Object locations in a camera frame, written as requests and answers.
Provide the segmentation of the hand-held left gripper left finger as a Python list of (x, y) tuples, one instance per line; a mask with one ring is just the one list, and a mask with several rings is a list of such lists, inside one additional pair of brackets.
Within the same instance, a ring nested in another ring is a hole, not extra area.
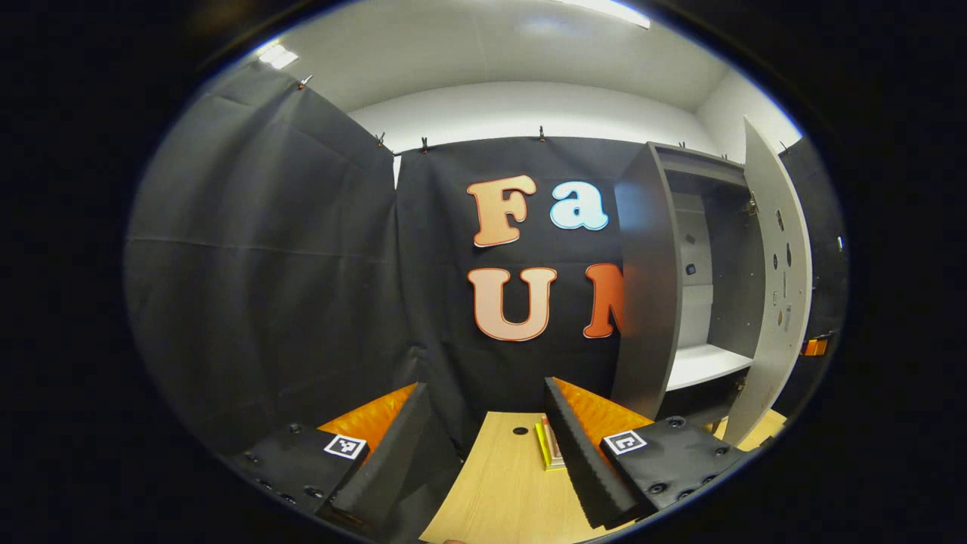
[(304, 515), (376, 529), (400, 498), (429, 416), (428, 386), (415, 382), (323, 425), (289, 423), (227, 464)]

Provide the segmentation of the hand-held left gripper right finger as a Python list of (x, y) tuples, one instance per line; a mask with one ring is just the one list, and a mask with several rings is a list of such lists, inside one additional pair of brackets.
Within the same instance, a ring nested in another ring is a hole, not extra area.
[(650, 420), (547, 376), (543, 409), (591, 527), (638, 522), (722, 479), (746, 457), (681, 416)]

